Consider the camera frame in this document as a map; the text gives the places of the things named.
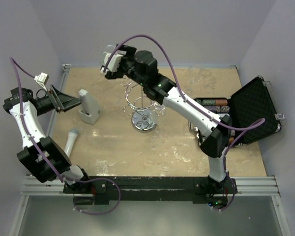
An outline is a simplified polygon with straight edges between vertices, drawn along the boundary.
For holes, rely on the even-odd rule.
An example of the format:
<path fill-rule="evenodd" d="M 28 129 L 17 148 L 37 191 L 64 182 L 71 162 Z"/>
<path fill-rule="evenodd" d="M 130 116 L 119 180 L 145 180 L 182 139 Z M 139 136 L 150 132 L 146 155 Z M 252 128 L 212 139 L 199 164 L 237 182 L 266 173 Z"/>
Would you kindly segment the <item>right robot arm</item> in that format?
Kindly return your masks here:
<path fill-rule="evenodd" d="M 159 73 L 158 62 L 149 51 L 122 46 L 115 53 L 104 52 L 101 72 L 106 79 L 128 77 L 142 86 L 150 100 L 172 109 L 197 127 L 205 138 L 200 148 L 209 159 L 209 187 L 214 193 L 227 187 L 225 152 L 231 131 L 226 125 L 232 123 L 228 115 L 220 117 L 180 91 L 177 83 Z"/>

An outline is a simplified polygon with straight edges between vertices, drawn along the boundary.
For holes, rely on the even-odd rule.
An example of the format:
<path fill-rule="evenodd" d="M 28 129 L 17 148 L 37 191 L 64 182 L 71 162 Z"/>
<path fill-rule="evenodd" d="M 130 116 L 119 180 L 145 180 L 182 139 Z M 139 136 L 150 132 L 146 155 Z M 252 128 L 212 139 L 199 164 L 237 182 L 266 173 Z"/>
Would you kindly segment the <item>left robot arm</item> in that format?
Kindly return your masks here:
<path fill-rule="evenodd" d="M 62 177 L 81 193 L 87 193 L 92 187 L 91 179 L 82 168 L 71 164 L 65 151 L 45 135 L 38 120 L 38 116 L 49 111 L 66 112 L 81 103 L 81 99 L 64 94 L 54 86 L 45 96 L 37 98 L 30 89 L 14 88 L 3 108 L 13 116 L 20 130 L 23 149 L 17 157 L 23 166 L 41 183 Z"/>

